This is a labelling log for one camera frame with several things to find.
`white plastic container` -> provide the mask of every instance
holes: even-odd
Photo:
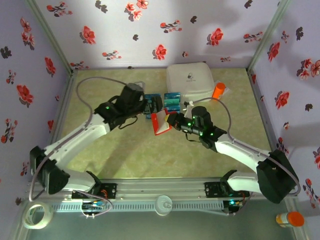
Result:
[[[168,93],[180,92],[183,103],[212,97],[215,82],[204,62],[174,64],[166,69],[166,87]]]

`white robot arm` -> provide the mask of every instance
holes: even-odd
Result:
[[[44,149],[38,146],[33,148],[30,151],[31,172],[35,172],[41,161],[54,150],[37,176],[37,180],[46,192],[55,194],[59,191],[76,190],[97,194],[100,192],[100,180],[89,171],[78,172],[67,169],[67,164],[88,144],[122,125],[126,119],[142,113],[146,105],[143,89],[133,83],[126,85],[120,96],[112,97],[94,110],[89,125],[87,122],[83,123],[69,135]],[[295,188],[296,183],[292,177],[266,158],[269,156],[276,160],[297,178],[283,152],[260,150],[230,138],[226,131],[213,125],[205,107],[194,107],[192,119],[184,117],[182,113],[173,113],[167,116],[166,121],[176,130],[183,131],[186,136],[198,135],[200,142],[207,149],[228,155],[253,170],[252,173],[231,170],[225,174],[220,181],[228,193],[238,191],[262,193],[271,202],[280,203]],[[57,146],[81,129],[80,134],[57,150]]]

